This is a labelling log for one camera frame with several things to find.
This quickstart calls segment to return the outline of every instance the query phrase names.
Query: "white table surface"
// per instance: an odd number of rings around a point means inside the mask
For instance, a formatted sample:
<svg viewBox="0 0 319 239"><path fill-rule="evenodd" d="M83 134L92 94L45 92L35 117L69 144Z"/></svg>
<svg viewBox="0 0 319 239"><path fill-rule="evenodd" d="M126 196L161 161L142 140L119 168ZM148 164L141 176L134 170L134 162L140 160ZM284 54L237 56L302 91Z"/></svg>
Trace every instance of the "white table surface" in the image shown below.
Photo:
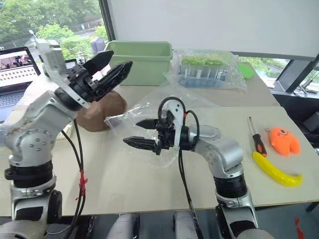
<svg viewBox="0 0 319 239"><path fill-rule="evenodd" d="M227 106L196 109L201 124L216 126L222 133L237 139L244 148L244 168L247 184L256 206L315 201L319 199L316 172L319 161L306 138L279 107L269 89L258 76L247 81L248 92L236 90L195 90L216 104ZM119 86L116 90L126 99L130 108L157 87ZM270 160L286 172L303 173L304 183L298 188L277 184L251 158L251 137L247 117L252 116L258 129L282 126L301 141L302 154L282 159L275 153L260 132ZM111 131L90 133L80 129L83 142L85 174L88 177L87 201L84 214L107 214L141 211L187 209L188 204L176 161L169 167L154 167L146 160L154 155L134 150L122 143L122 138ZM0 147L0 169L8 167L10 151ZM217 205L213 179L201 156L185 152L185 171L190 194L197 208ZM73 150L67 141L57 141L53 150L56 189L63 194L63 214L74 214L78 194L79 172ZM0 174L0 215L10 215L9 181Z"/></svg>

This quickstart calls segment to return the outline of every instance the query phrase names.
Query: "brown paper bag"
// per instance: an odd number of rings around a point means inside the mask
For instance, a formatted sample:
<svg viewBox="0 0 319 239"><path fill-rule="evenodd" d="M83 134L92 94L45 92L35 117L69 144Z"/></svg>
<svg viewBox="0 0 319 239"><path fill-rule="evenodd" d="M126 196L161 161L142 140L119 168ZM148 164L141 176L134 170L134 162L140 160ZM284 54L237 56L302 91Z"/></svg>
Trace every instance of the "brown paper bag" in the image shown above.
<svg viewBox="0 0 319 239"><path fill-rule="evenodd" d="M126 106L126 101L120 94L111 91L100 99L99 102L92 102L89 109L80 109L76 121L87 131L103 131L108 129L108 126L104 123L105 118L123 114Z"/></svg>

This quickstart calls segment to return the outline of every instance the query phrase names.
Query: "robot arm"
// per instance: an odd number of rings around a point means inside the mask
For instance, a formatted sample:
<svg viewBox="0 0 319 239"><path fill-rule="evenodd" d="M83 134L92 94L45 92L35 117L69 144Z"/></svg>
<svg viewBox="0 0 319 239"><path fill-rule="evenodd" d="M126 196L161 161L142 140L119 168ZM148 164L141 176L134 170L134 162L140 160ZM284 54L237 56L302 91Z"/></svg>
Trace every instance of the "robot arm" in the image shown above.
<svg viewBox="0 0 319 239"><path fill-rule="evenodd" d="M51 161L55 139L81 107L89 108L91 102L103 98L127 77L132 66L132 62L122 63L102 79L93 80L92 76L108 65L113 51L99 53L83 66L67 70L56 41L36 39L36 47L43 61L43 77L57 88L44 92L19 121L8 126L5 144L12 155L5 178L12 180L12 222L0 227L1 238L43 238L46 225L61 217L62 194L54 189Z"/></svg>
<svg viewBox="0 0 319 239"><path fill-rule="evenodd" d="M161 149L174 146L202 155L215 181L216 214L222 236L225 239L273 239L267 232L258 229L252 197L244 179L243 152L239 143L208 125L200 126L197 138L196 126L180 124L184 121L185 109L181 114L180 102L170 98L160 104L162 110L159 109L159 112L162 114L159 114L159 119L145 119L137 123L146 129L156 129L159 132L157 142L136 136L123 141L135 148L152 150L157 155Z"/></svg>

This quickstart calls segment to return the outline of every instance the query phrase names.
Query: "plastic bag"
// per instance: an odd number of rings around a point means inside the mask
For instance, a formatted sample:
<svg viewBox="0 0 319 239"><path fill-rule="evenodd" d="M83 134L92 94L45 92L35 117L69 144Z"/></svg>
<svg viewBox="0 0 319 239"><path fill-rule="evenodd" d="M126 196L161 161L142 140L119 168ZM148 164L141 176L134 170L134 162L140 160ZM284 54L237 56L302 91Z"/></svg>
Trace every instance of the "plastic bag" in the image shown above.
<svg viewBox="0 0 319 239"><path fill-rule="evenodd" d="M228 51L174 50L172 69L166 78L187 88L247 91L237 58Z"/></svg>
<svg viewBox="0 0 319 239"><path fill-rule="evenodd" d="M212 101L179 85L167 83L158 87L158 89L150 92L124 114L107 117L105 119L105 123L115 134L114 140L118 140L118 143L123 144L123 150L127 150L131 155L130 158L143 160L156 167L169 167L174 160L177 159L178 151L174 148L162 150L161 154L158 156L152 151L130 147L122 141L123 138L130 136L141 136L157 140L158 132L156 130L141 128L136 126L136 123L144 119L157 119L160 103L169 96L180 98L184 102L186 110L193 110L196 112L196 108L218 107L218 105L214 104Z"/></svg>

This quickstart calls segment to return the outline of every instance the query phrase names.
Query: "laptop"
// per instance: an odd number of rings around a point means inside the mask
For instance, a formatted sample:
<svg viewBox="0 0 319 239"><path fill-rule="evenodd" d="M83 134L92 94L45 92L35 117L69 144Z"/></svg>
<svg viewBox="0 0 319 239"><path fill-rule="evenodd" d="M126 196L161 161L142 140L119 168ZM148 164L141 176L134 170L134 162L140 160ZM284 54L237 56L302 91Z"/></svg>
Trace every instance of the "laptop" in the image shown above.
<svg viewBox="0 0 319 239"><path fill-rule="evenodd" d="M38 75L39 68L26 46L0 51L0 123Z"/></svg>

